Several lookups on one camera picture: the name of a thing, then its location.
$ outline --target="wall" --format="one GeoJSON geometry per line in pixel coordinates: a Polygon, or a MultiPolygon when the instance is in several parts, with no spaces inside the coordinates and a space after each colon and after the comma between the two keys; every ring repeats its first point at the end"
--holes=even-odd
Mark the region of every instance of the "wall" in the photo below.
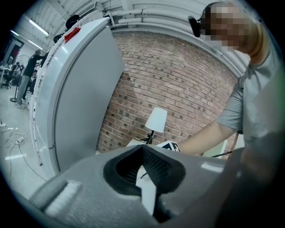
{"type": "Polygon", "coordinates": [[[27,55],[30,58],[35,53],[35,51],[36,51],[36,48],[32,48],[30,45],[24,44],[18,56],[27,55]]]}
{"type": "MultiPolygon", "coordinates": [[[[153,144],[180,142],[223,110],[236,80],[192,44],[158,33],[113,33],[126,68],[113,93],[97,149],[124,147],[150,132],[144,124],[154,107],[167,110],[164,133],[153,144]]],[[[228,140],[231,149],[234,136],[228,140]]]]}

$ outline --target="black headphones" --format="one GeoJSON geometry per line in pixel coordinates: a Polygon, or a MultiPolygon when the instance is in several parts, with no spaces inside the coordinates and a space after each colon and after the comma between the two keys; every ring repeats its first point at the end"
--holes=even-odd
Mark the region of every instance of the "black headphones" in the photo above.
{"type": "Polygon", "coordinates": [[[200,21],[201,19],[196,20],[194,17],[189,16],[188,21],[191,25],[191,28],[193,30],[194,36],[195,37],[200,37],[201,32],[200,32],[200,21]]]}
{"type": "MultiPolygon", "coordinates": [[[[205,9],[204,9],[205,13],[206,13],[206,14],[211,13],[211,6],[212,6],[213,4],[216,4],[216,3],[218,3],[218,2],[213,2],[213,3],[210,3],[209,5],[207,5],[207,6],[205,7],[205,9]]],[[[194,17],[192,17],[192,16],[189,16],[189,17],[188,17],[188,21],[189,21],[189,23],[190,23],[190,25],[191,25],[191,28],[192,28],[192,30],[193,30],[193,33],[194,33],[194,36],[195,36],[195,37],[200,37],[200,35],[201,35],[201,18],[202,18],[202,17],[200,17],[200,19],[196,20],[196,19],[195,19],[194,17]]]]}

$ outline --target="white cable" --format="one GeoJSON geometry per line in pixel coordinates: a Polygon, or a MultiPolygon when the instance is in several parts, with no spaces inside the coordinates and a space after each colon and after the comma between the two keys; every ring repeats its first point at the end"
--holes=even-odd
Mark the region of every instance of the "white cable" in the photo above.
{"type": "Polygon", "coordinates": [[[13,130],[10,132],[8,139],[5,141],[5,146],[20,147],[25,143],[25,139],[26,139],[26,134],[22,130],[13,130]]]}
{"type": "MultiPolygon", "coordinates": [[[[2,133],[6,132],[6,131],[10,131],[12,130],[13,128],[8,128],[7,130],[5,131],[2,131],[2,133]]],[[[22,157],[24,159],[24,161],[26,162],[26,164],[28,165],[28,167],[38,176],[40,177],[41,179],[43,179],[44,181],[47,181],[45,180],[44,178],[42,178],[40,175],[38,175],[33,169],[32,167],[30,167],[30,165],[28,164],[28,162],[26,161],[23,153],[22,153],[22,150],[21,150],[21,146],[25,143],[25,139],[26,139],[26,134],[22,131],[22,130],[13,130],[10,132],[9,134],[9,137],[7,138],[7,140],[5,141],[5,147],[7,148],[11,148],[10,151],[9,151],[9,159],[10,159],[10,174],[9,174],[9,186],[10,186],[10,183],[11,183],[11,173],[12,173],[12,162],[11,162],[11,151],[14,147],[18,147],[21,154],[22,154],[22,157]]]]}

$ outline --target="white panel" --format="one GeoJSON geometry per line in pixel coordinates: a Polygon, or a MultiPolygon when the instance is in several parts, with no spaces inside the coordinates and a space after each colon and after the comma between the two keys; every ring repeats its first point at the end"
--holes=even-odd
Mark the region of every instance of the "white panel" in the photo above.
{"type": "Polygon", "coordinates": [[[73,63],[61,89],[55,119],[61,171],[95,154],[108,104],[124,68],[110,28],[102,30],[73,63]]]}
{"type": "Polygon", "coordinates": [[[107,21],[108,19],[104,18],[86,24],[82,26],[80,32],[69,42],[66,44],[62,43],[53,54],[54,56],[44,72],[45,77],[43,81],[39,83],[40,91],[36,103],[35,122],[36,131],[38,131],[40,135],[37,139],[41,139],[41,145],[38,147],[39,154],[46,167],[55,166],[53,159],[53,156],[55,156],[53,151],[53,123],[62,83],[77,55],[86,46],[87,41],[103,28],[107,21]]]}

